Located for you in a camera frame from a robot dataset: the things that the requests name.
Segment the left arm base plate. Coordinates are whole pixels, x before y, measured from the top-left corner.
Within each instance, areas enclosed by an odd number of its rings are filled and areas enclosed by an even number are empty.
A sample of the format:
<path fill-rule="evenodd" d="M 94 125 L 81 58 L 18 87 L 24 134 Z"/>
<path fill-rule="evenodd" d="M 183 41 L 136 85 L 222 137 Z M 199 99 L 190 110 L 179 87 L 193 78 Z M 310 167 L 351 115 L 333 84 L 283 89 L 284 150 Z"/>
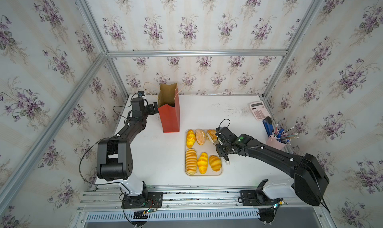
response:
<path fill-rule="evenodd" d="M 148 192 L 139 196 L 123 195 L 123 209 L 151 209 L 161 208 L 163 202 L 163 192 Z"/>

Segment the long ridged yellow bread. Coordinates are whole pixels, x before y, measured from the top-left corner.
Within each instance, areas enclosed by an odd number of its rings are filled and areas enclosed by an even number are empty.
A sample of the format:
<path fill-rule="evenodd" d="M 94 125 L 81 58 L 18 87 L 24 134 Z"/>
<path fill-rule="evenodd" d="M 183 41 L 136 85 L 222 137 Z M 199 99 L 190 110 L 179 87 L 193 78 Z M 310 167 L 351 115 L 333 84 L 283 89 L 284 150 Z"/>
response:
<path fill-rule="evenodd" d="M 197 155 L 196 151 L 192 148 L 186 151 L 186 173 L 188 175 L 194 175 L 197 171 Z"/>

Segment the white metal tongs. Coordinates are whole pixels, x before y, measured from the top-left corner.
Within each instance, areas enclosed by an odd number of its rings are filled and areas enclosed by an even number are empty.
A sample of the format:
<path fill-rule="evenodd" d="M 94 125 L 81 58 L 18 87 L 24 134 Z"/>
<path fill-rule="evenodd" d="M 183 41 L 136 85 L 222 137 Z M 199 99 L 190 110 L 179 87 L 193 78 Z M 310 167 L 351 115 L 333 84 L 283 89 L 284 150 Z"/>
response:
<path fill-rule="evenodd" d="M 218 139 L 216 139 L 216 140 L 210 139 L 210 141 L 215 146 L 215 150 L 216 150 L 218 156 L 223 158 L 225 160 L 225 163 L 227 165 L 229 165 L 230 161 L 228 158 L 228 154 L 226 152 L 226 147 L 222 143 L 220 143 Z"/>

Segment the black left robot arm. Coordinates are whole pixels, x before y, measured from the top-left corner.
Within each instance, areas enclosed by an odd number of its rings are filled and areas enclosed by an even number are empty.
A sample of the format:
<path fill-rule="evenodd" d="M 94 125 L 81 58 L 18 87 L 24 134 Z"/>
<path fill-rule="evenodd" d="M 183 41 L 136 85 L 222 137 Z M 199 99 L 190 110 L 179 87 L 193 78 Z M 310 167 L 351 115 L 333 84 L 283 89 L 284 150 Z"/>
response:
<path fill-rule="evenodd" d="M 97 177 L 119 185 L 130 196 L 140 196 L 145 183 L 133 173 L 131 143 L 146 128 L 148 116 L 159 110 L 157 102 L 149 104 L 142 97 L 133 98 L 130 107 L 122 129 L 97 144 Z"/>

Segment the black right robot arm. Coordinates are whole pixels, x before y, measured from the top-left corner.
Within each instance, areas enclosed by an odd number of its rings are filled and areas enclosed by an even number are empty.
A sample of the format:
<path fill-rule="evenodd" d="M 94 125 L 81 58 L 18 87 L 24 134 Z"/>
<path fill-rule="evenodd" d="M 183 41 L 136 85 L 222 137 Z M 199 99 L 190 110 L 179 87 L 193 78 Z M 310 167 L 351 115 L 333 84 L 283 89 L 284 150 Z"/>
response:
<path fill-rule="evenodd" d="M 329 178 L 317 158 L 287 153 L 241 134 L 236 136 L 227 127 L 216 129 L 216 151 L 228 161 L 228 155 L 250 157 L 279 169 L 294 179 L 293 190 L 298 198 L 311 206 L 319 206 L 329 185 Z"/>

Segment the red paper bag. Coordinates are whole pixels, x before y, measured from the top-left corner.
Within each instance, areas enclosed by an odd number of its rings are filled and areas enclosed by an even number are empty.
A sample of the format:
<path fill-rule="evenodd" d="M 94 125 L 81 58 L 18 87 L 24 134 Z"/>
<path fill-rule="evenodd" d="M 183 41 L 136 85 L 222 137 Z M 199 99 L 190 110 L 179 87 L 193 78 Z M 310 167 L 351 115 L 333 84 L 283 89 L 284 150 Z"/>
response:
<path fill-rule="evenodd" d="M 158 95 L 159 115 L 164 133 L 180 131 L 180 100 L 178 84 L 161 84 Z"/>

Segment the golden knotted bread roll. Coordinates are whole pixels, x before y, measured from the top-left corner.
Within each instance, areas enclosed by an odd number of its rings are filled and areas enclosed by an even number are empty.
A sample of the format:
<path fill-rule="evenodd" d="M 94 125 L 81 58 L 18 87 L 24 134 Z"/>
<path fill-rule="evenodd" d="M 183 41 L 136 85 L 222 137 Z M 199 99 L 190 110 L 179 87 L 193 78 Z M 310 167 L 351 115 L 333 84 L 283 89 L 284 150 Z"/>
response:
<path fill-rule="evenodd" d="M 215 130 L 207 130 L 206 136 L 209 138 L 210 142 L 216 143 L 217 142 L 217 136 Z"/>

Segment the pale seeded oval bread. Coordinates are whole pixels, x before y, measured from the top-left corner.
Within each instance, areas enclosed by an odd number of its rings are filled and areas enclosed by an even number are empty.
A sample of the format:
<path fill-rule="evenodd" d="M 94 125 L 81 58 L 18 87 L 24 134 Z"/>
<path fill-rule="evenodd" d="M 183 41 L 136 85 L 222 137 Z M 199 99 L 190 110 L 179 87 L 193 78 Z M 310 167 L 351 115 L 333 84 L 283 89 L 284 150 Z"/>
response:
<path fill-rule="evenodd" d="M 202 129 L 197 129 L 195 131 L 195 136 L 196 136 L 196 141 L 198 143 L 198 145 L 202 146 L 205 144 L 205 141 L 206 141 L 206 133 L 204 130 Z"/>

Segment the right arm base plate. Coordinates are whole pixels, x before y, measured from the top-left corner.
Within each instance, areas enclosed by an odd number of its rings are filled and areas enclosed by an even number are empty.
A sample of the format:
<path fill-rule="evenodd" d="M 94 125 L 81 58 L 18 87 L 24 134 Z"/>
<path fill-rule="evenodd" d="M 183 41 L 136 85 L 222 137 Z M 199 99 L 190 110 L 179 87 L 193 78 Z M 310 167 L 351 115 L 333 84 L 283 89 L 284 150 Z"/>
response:
<path fill-rule="evenodd" d="M 239 203 L 242 203 L 243 206 L 279 206 L 283 199 L 270 199 L 268 198 L 263 191 L 256 190 L 242 190 L 240 191 L 240 196 L 237 199 Z"/>

